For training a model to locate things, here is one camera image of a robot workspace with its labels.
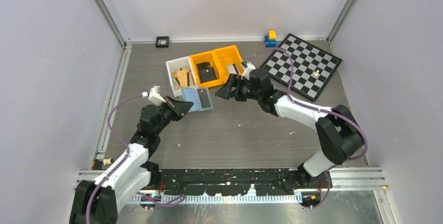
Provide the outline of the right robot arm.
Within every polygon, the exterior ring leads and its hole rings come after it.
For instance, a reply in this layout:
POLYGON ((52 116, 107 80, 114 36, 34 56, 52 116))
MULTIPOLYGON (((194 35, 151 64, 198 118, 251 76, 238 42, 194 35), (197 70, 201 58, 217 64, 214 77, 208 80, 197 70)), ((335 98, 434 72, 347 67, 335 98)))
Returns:
POLYGON ((226 100, 256 100, 264 112, 294 120, 317 132, 320 150, 297 169, 298 181, 304 187, 313 187, 320 174, 353 159, 358 149, 366 147, 366 138, 346 106, 321 107, 300 101, 274 88, 262 69, 247 75, 230 74, 215 95, 226 100))

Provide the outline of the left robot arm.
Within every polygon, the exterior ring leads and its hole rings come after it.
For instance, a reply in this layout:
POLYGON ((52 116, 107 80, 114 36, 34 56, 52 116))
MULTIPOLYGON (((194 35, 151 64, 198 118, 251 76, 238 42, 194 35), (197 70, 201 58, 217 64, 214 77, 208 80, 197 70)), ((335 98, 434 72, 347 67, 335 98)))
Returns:
POLYGON ((91 181, 82 180, 76 187, 69 223, 116 223, 124 206, 146 187, 160 183, 159 165, 150 157, 160 144, 160 133, 172 121, 181 120, 193 102, 179 101, 158 93, 142 92, 151 103, 141 109, 141 116, 125 151, 91 181))

